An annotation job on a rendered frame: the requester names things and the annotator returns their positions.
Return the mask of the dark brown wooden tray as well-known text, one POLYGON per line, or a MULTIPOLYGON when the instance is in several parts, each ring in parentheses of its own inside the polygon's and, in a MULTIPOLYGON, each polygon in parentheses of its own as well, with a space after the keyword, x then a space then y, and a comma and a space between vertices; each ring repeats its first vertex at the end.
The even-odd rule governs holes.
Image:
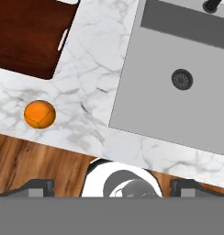
POLYGON ((0 69, 51 79, 78 7, 59 0, 0 0, 0 69))

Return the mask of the white and black round object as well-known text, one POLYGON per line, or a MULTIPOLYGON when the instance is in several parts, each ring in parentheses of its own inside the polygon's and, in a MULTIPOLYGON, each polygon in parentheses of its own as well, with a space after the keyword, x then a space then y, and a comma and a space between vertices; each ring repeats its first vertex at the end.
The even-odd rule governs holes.
POLYGON ((97 159, 87 169, 80 196, 155 198, 162 197, 162 189, 146 169, 97 159))

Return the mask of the orange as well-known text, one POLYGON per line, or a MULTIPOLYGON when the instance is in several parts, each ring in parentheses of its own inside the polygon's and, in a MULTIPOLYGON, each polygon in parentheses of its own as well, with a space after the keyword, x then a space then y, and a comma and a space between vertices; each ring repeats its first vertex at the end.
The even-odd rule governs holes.
POLYGON ((48 128, 53 124, 55 118, 55 108, 44 100, 32 101, 24 110, 25 121, 34 129, 48 128))

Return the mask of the black sink faucet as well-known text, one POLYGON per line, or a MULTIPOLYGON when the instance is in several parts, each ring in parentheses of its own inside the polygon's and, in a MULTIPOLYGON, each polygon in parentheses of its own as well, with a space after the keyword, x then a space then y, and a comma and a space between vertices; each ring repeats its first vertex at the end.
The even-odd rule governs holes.
POLYGON ((213 14, 217 11, 218 9, 218 5, 221 3, 222 0, 207 0, 204 4, 203 4, 203 9, 209 13, 209 14, 213 14))

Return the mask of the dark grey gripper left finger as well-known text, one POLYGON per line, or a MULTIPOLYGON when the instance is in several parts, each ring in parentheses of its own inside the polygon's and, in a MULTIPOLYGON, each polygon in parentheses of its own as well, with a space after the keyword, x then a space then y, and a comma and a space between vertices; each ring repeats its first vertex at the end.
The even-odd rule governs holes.
POLYGON ((0 197, 54 197, 54 181, 51 179, 31 179, 17 189, 0 194, 0 197))

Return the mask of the grey sink basin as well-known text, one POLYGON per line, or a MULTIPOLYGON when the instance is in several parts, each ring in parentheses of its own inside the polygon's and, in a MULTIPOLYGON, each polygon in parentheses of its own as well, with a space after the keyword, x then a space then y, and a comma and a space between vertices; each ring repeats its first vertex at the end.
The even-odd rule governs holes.
POLYGON ((213 14, 206 1, 139 1, 110 127, 224 155, 224 0, 213 14))

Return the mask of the black sink drain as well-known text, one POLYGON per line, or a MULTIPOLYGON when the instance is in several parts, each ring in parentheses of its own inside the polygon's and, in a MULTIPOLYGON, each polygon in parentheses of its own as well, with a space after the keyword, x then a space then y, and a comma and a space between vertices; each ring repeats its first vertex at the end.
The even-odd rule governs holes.
POLYGON ((193 76, 185 69, 178 69, 172 74, 172 83, 178 90, 185 91, 193 85, 193 76))

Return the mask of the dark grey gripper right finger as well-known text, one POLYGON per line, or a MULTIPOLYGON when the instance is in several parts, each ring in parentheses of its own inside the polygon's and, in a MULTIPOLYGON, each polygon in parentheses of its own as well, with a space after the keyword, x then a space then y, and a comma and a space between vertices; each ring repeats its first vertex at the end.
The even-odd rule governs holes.
POLYGON ((172 197, 224 197, 224 194, 211 189, 206 189, 193 179, 172 179, 170 186, 170 196, 172 197))

